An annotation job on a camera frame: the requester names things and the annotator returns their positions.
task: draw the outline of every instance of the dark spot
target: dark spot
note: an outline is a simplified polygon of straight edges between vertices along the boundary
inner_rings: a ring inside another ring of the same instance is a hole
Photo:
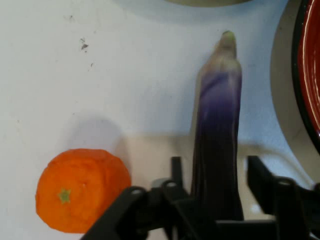
[[[83,44],[82,47],[81,47],[81,50],[86,49],[87,47],[89,47],[88,44]]]

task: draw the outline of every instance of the white table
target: white table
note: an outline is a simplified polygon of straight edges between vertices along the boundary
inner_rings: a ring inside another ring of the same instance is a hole
[[[40,174],[70,148],[110,151],[125,161],[133,184],[146,188],[168,177],[170,157],[180,155],[189,185],[196,76],[225,30],[235,32],[243,68],[238,172],[246,219],[268,217],[246,187],[247,155],[260,155],[274,173],[305,187],[320,181],[320,157],[291,82],[294,2],[281,19],[287,0],[217,8],[163,0],[2,1],[1,238],[79,239],[50,229],[35,211]]]

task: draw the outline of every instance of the red bowl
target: red bowl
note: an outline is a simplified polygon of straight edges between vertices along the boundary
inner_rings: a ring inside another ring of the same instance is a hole
[[[320,0],[302,0],[292,42],[292,78],[304,125],[320,153]]]

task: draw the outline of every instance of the black plastic mount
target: black plastic mount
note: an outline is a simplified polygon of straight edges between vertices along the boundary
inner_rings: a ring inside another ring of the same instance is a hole
[[[248,157],[248,185],[274,220],[219,221],[183,188],[181,159],[171,159],[171,180],[146,191],[122,192],[81,240],[145,240],[163,228],[169,240],[308,240],[320,233],[320,185],[314,190],[275,177],[257,156]]]

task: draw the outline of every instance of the eggplant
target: eggplant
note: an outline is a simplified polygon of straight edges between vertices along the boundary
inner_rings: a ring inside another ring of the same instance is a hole
[[[215,220],[243,220],[237,148],[242,69],[233,32],[222,34],[202,67],[191,194]]]

